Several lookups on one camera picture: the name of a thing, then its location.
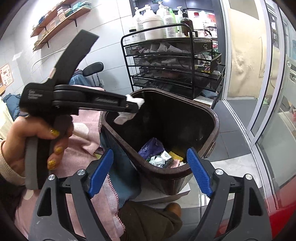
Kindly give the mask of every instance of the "brown shoe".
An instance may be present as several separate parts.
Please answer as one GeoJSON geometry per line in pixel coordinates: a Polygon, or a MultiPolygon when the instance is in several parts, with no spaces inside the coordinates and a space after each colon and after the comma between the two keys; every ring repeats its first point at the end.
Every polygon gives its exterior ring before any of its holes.
{"type": "Polygon", "coordinates": [[[181,217],[181,206],[178,203],[172,202],[166,206],[165,211],[170,211],[176,214],[179,218],[181,217]]]}

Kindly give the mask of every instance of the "screw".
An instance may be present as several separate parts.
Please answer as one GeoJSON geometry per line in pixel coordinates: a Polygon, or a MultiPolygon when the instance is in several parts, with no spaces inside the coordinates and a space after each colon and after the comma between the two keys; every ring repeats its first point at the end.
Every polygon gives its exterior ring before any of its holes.
{"type": "Polygon", "coordinates": [[[85,174],[85,170],[84,169],[80,169],[80,170],[77,171],[77,175],[78,176],[82,176],[84,174],[85,174]]]}
{"type": "Polygon", "coordinates": [[[48,180],[52,181],[54,178],[55,178],[55,175],[51,174],[49,175],[48,180]]]}
{"type": "Polygon", "coordinates": [[[224,173],[223,170],[221,170],[221,169],[217,169],[215,172],[217,175],[223,175],[223,173],[224,173]]]}
{"type": "Polygon", "coordinates": [[[252,177],[252,175],[251,175],[251,174],[246,174],[246,179],[248,179],[248,180],[252,180],[252,179],[253,179],[253,177],[252,177]]]}

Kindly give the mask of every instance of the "wooden shelf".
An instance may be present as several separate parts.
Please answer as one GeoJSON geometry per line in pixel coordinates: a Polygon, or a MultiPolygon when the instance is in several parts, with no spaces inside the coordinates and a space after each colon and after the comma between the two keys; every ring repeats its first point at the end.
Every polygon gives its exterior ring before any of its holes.
{"type": "Polygon", "coordinates": [[[60,5],[58,5],[43,21],[36,27],[36,29],[33,31],[31,34],[31,37],[38,36],[41,31],[49,25],[49,23],[57,16],[57,10],[62,6],[62,5],[71,5],[72,3],[76,2],[77,0],[65,0],[63,1],[60,5]]]}
{"type": "Polygon", "coordinates": [[[69,23],[81,17],[82,15],[90,12],[90,9],[81,8],[76,12],[70,14],[63,21],[61,21],[53,30],[51,30],[47,35],[45,35],[41,41],[33,48],[33,52],[41,49],[53,36],[55,36],[59,31],[66,27],[69,23]]]}

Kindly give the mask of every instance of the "pink towel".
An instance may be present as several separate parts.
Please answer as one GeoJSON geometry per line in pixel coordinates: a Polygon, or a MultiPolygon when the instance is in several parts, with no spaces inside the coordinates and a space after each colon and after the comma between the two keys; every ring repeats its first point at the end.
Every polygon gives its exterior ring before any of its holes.
{"type": "MultiPolygon", "coordinates": [[[[54,171],[58,177],[73,175],[79,169],[85,169],[96,160],[94,152],[100,145],[100,111],[79,110],[79,116],[73,115],[74,132],[69,139],[62,163],[54,171]]],[[[15,213],[16,227],[28,237],[32,213],[40,191],[25,190],[15,213]]],[[[84,236],[75,211],[71,194],[66,194],[68,209],[75,233],[84,236]]],[[[112,186],[109,175],[106,177],[100,192],[91,202],[104,228],[113,241],[120,241],[124,225],[118,217],[118,196],[112,186]]]]}

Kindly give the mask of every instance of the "leg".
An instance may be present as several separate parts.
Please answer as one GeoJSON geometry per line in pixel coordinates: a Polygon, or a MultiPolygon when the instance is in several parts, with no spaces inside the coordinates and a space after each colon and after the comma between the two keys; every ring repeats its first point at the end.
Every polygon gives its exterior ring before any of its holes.
{"type": "Polygon", "coordinates": [[[169,207],[164,211],[127,201],[119,210],[119,218],[126,227],[121,241],[161,241],[177,233],[182,221],[179,210],[169,207]]]}

